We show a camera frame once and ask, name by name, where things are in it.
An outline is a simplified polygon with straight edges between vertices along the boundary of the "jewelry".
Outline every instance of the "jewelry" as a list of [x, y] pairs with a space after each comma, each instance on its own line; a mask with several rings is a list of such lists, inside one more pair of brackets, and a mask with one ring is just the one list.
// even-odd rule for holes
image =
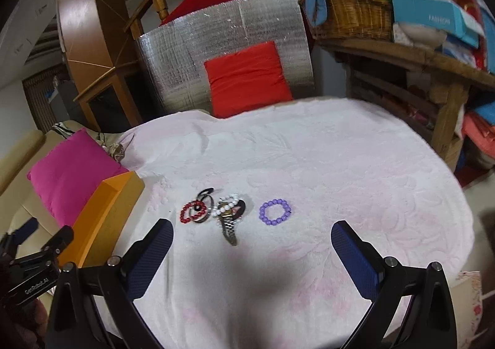
[[217, 204], [211, 210], [213, 216], [219, 216], [225, 211], [229, 211], [234, 208], [239, 202], [239, 194], [234, 193], [225, 198], [219, 198]]
[[[274, 206], [274, 205], [281, 205], [282, 208], [285, 210], [284, 214], [277, 219], [271, 220], [265, 215], [266, 208], [269, 206]], [[263, 205], [259, 208], [259, 219], [262, 220], [266, 225], [278, 225], [279, 223], [282, 223], [283, 221], [286, 221], [287, 218], [292, 213], [292, 208], [290, 208], [289, 204], [287, 204], [287, 201], [281, 198], [276, 198], [272, 201], [269, 202], [264, 202]]]
[[222, 233], [230, 245], [237, 245], [234, 226], [245, 210], [246, 203], [239, 199], [238, 194], [231, 194], [226, 198], [220, 198], [211, 211], [214, 217], [218, 217]]
[[[211, 196], [211, 193], [213, 193], [213, 191], [214, 191], [213, 188], [209, 188], [209, 189], [204, 189], [203, 191], [200, 191], [197, 194], [197, 196], [196, 196], [197, 201], [204, 202], [204, 200], [206, 198], [209, 198], [210, 199], [210, 206], [207, 208], [206, 215], [203, 218], [197, 219], [197, 220], [196, 219], [192, 220], [194, 223], [203, 223], [208, 218], [210, 218], [211, 212], [213, 211], [213, 206], [215, 204], [215, 201], [213, 200], [213, 197]], [[199, 205], [194, 206], [193, 209], [194, 209], [194, 211], [201, 211], [201, 207]]]
[[[196, 215], [191, 215], [191, 209], [193, 209], [193, 207], [197, 207], [197, 206], [199, 206], [200, 211]], [[189, 210], [189, 214], [188, 214], [189, 216], [187, 218], [185, 218], [184, 215], [186, 214], [187, 210]], [[194, 200], [194, 201], [188, 202], [186, 205], [184, 205], [182, 207], [181, 215], [180, 215], [179, 219], [182, 223], [189, 223], [192, 220], [194, 221], [195, 219], [200, 219], [205, 214], [206, 214], [206, 204], [203, 201]]]

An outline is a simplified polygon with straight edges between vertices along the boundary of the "beige sofa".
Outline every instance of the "beige sofa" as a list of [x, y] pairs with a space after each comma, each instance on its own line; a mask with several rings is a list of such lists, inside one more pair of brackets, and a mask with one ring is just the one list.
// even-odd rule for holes
[[[73, 131], [83, 128], [74, 121], [65, 126]], [[87, 130], [93, 138], [97, 133]], [[118, 135], [105, 135], [107, 143], [112, 144]], [[54, 131], [43, 134], [39, 130], [28, 133], [6, 157], [0, 160], [0, 236], [19, 228], [30, 217], [37, 218], [38, 230], [19, 247], [18, 257], [36, 253], [59, 229], [58, 223], [44, 208], [26, 175], [31, 167], [46, 156], [64, 138]], [[51, 295], [40, 298], [49, 310]]]

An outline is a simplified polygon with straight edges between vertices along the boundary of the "orange box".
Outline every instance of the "orange box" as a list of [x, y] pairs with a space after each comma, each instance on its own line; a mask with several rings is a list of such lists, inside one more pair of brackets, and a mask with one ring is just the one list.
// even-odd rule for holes
[[74, 240], [58, 256], [58, 264], [73, 262], [79, 268], [104, 264], [143, 189], [135, 172], [103, 180], [74, 223]]

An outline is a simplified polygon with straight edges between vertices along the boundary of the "red beaded bracelet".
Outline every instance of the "red beaded bracelet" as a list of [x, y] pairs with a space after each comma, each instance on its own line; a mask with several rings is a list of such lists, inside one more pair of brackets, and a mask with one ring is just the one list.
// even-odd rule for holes
[[[191, 212], [191, 208], [194, 206], [200, 206], [201, 210], [199, 210], [199, 212], [196, 215], [190, 215], [187, 218], [185, 218], [184, 215], [186, 214], [186, 211], [189, 210], [189, 212]], [[192, 220], [200, 219], [205, 214], [206, 214], [206, 204], [203, 201], [195, 200], [188, 202], [185, 206], [182, 207], [181, 216], [179, 217], [179, 219], [182, 223], [189, 223]]]

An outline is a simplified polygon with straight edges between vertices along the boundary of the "bed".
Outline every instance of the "bed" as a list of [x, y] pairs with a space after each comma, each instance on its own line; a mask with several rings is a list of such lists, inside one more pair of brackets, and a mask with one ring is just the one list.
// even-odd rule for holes
[[[114, 253], [159, 218], [174, 225], [170, 252], [135, 301], [167, 349], [341, 345], [369, 306], [331, 245], [341, 219], [383, 256], [441, 262], [450, 281], [472, 248], [472, 213], [449, 168], [404, 122], [366, 102], [301, 100], [229, 119], [193, 110], [121, 137], [131, 140], [122, 163], [145, 189]], [[179, 222], [182, 206], [209, 187], [246, 202], [236, 247], [213, 219]], [[293, 215], [266, 226], [257, 209], [273, 198]]]

